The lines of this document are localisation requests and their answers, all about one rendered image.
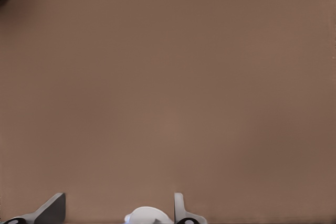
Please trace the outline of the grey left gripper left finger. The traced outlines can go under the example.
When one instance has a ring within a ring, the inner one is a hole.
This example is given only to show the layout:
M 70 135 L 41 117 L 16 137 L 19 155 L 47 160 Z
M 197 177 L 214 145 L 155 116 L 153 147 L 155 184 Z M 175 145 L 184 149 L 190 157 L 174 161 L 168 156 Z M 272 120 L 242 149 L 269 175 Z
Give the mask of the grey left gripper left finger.
M 56 193 L 34 212 L 13 217 L 0 224 L 64 224 L 66 194 Z

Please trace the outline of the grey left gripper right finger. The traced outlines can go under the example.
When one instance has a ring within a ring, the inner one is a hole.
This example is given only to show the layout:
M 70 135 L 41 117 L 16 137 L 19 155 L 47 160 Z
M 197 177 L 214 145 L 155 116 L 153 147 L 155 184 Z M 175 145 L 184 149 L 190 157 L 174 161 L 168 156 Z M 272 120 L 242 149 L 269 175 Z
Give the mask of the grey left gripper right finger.
M 203 216 L 193 214 L 185 209 L 182 193 L 174 193 L 174 223 L 175 224 L 208 224 Z

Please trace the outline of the white IKEA cup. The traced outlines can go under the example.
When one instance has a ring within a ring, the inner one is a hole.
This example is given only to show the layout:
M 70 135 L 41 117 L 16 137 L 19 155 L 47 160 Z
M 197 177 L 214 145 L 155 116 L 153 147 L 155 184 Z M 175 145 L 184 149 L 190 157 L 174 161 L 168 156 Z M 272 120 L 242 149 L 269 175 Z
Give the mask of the white IKEA cup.
M 124 218 L 125 224 L 174 224 L 174 221 L 163 211 L 143 206 L 134 209 Z

